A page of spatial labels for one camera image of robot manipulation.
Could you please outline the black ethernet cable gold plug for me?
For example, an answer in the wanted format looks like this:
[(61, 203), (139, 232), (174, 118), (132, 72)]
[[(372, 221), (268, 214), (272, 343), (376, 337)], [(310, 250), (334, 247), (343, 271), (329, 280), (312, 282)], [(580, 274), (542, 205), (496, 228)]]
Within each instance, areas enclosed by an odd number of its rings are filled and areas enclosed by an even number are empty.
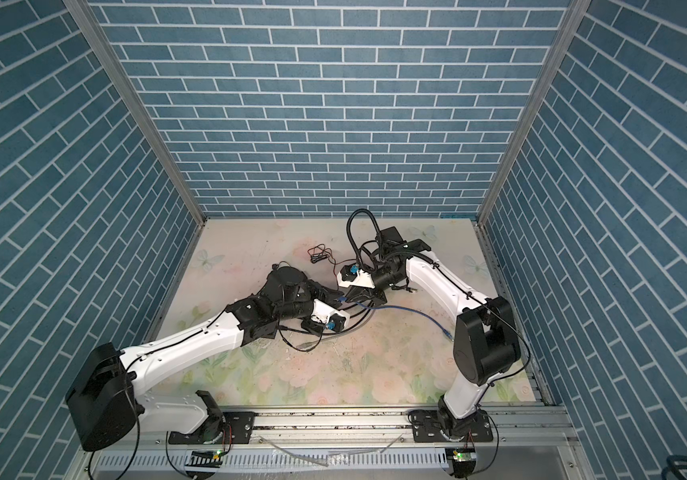
[[(313, 321), (311, 318), (302, 318), (299, 320), (299, 326), (297, 328), (279, 323), (277, 333), (282, 342), (290, 349), (300, 353), (309, 353), (315, 350), (325, 339), (333, 339), (357, 331), (357, 329), (367, 324), (371, 316), (373, 316), (371, 306), (361, 305), (361, 310), (355, 312), (353, 317), (349, 320), (337, 323), (329, 321), (327, 324), (324, 324)], [(286, 336), (287, 333), (312, 337), (312, 340), (300, 345), (295, 345)]]

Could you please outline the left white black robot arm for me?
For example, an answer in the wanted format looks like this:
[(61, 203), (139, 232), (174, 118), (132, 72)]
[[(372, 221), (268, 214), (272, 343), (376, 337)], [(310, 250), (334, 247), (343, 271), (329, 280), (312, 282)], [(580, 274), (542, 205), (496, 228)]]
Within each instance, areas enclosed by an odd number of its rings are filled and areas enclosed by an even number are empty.
[(206, 394), (195, 402), (159, 402), (145, 395), (206, 358), (257, 339), (275, 338), (283, 320), (327, 326), (331, 316), (339, 314), (342, 296), (294, 267), (277, 267), (255, 294), (228, 304), (191, 328), (124, 349), (112, 343), (95, 347), (65, 395), (82, 449), (103, 450), (131, 430), (181, 434), (191, 434), (201, 426), (219, 430), (217, 405)]

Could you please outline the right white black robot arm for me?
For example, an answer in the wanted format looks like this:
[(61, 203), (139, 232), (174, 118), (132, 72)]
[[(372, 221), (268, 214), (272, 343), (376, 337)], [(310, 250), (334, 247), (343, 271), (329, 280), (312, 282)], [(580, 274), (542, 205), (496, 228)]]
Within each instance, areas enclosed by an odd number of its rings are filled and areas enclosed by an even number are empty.
[(453, 361), (457, 376), (439, 398), (435, 425), (448, 440), (469, 437), (485, 425), (483, 397), (495, 383), (513, 375), (521, 360), (523, 338), (515, 326), (513, 308), (502, 297), (489, 298), (450, 272), (423, 240), (404, 240), (394, 227), (375, 237), (377, 248), (357, 248), (355, 260), (336, 274), (345, 288), (345, 302), (387, 306), (387, 289), (415, 285), (441, 306), (455, 322)]

